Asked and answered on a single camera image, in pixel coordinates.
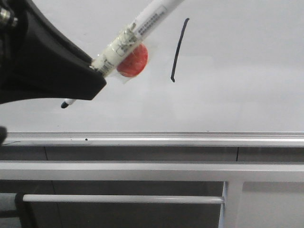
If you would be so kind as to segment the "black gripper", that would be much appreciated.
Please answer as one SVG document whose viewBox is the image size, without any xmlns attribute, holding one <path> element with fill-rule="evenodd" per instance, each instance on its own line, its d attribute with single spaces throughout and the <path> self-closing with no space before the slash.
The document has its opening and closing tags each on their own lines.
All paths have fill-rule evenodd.
<svg viewBox="0 0 304 228">
<path fill-rule="evenodd" d="M 92 100 L 106 85 L 92 58 L 63 35 L 32 0 L 0 1 L 0 102 Z"/>
</svg>

